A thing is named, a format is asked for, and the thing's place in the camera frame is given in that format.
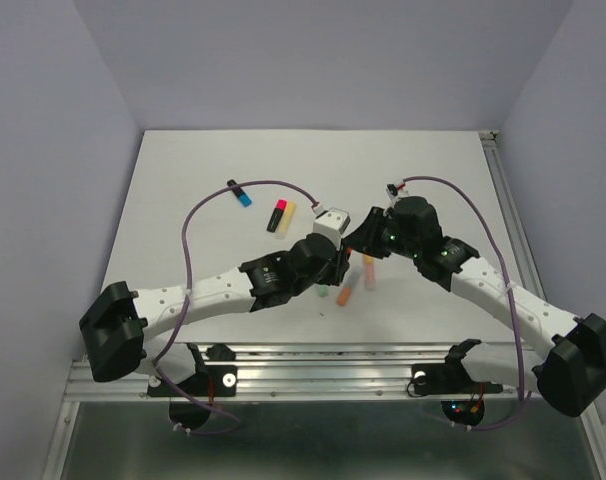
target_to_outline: white circle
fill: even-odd
[[[226,373],[223,375],[223,385],[225,385],[227,388],[236,385],[236,377],[233,373]]]

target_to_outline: blue marker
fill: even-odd
[[[238,183],[236,183],[234,180],[227,181],[228,187],[233,187],[234,185],[238,185]],[[232,189],[232,193],[236,195],[236,198],[239,199],[239,202],[241,202],[244,207],[249,207],[252,205],[252,200],[250,200],[250,197],[247,196],[241,187]]]

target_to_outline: red marker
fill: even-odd
[[[281,218],[283,218],[283,212],[285,211],[285,207],[287,206],[287,201],[281,199],[276,202],[276,207],[274,207],[274,211],[272,212],[272,216],[270,217],[270,221],[267,224],[268,232],[276,232],[276,229],[281,222]]]

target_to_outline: orange marker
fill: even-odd
[[[374,277],[374,259],[368,255],[362,255],[363,268],[365,269],[365,289],[368,292],[374,291],[376,279]]]
[[[361,279],[361,274],[363,270],[360,267],[354,267],[352,273],[347,278],[347,281],[343,283],[343,288],[339,292],[338,297],[336,297],[336,304],[344,307],[347,304],[347,301],[350,299],[352,295],[352,290],[356,287]]]

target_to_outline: gray wall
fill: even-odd
[[[72,2],[0,1],[0,479],[41,475],[139,136]]]
[[[546,293],[606,318],[606,0],[575,1],[500,138]]]
[[[146,128],[498,127],[569,0],[75,0]]]

